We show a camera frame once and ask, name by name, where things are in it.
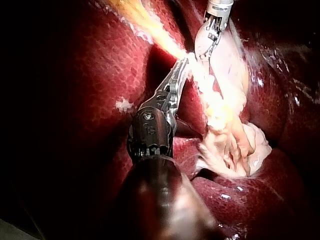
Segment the right arm instrument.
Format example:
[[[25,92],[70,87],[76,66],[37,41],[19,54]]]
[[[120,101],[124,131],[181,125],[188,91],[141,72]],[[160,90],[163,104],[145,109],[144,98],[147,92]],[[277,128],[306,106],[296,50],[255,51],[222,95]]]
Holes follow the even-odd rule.
[[[218,46],[222,32],[227,28],[233,0],[209,0],[203,16],[203,25],[197,32],[194,53],[197,61],[208,61]]]

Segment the left arm instrument jaw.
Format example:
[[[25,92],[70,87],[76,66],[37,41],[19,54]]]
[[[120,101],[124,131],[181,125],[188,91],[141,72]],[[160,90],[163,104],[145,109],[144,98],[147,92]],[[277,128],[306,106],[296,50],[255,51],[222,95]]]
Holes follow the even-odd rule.
[[[182,92],[189,74],[187,57],[176,61],[168,75],[164,78],[159,89],[165,92]]]
[[[173,76],[170,79],[170,102],[172,106],[178,106],[181,100],[182,91],[185,82],[189,76],[190,68],[184,67],[173,71]]]

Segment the left arm instrument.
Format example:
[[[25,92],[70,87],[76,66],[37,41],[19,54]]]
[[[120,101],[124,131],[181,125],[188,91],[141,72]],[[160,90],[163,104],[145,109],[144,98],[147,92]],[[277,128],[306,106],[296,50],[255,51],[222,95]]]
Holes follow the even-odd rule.
[[[173,157],[177,130],[177,95],[169,86],[157,88],[133,116],[128,131],[127,151],[133,161],[152,155]]]

